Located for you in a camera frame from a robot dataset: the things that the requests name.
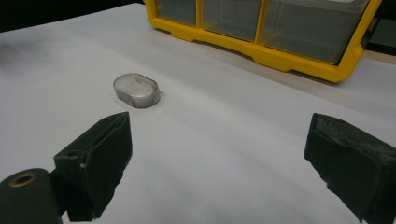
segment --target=white table surface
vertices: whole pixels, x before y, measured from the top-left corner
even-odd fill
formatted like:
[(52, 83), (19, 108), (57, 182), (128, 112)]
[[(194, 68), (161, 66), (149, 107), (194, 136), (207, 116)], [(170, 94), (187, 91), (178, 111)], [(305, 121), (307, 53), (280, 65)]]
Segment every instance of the white table surface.
[[(156, 80), (122, 103), (113, 81)], [(396, 146), (396, 65), (361, 59), (338, 85), (282, 73), (154, 30), (141, 5), (0, 34), (0, 179), (54, 169), (99, 119), (129, 111), (134, 156), (95, 223), (359, 223), (304, 146), (313, 113)], [(64, 223), (69, 223), (63, 216)]]

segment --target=storage bin compartment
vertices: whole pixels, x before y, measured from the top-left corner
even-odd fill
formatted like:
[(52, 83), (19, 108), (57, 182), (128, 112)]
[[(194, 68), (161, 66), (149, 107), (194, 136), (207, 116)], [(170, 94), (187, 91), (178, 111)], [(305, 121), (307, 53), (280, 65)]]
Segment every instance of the storage bin compartment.
[(196, 24), (195, 0), (156, 0), (159, 18), (191, 26)]
[(269, 0), (261, 44), (325, 63), (344, 54), (369, 0)]
[(253, 41), (262, 0), (203, 0), (204, 29)]

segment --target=metal tin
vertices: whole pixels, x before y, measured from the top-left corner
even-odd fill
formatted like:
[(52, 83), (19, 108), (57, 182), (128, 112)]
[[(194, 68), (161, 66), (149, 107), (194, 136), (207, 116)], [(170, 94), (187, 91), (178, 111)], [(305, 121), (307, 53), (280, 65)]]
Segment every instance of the metal tin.
[(161, 98), (157, 82), (136, 73), (118, 77), (113, 87), (120, 100), (136, 108), (150, 107)]

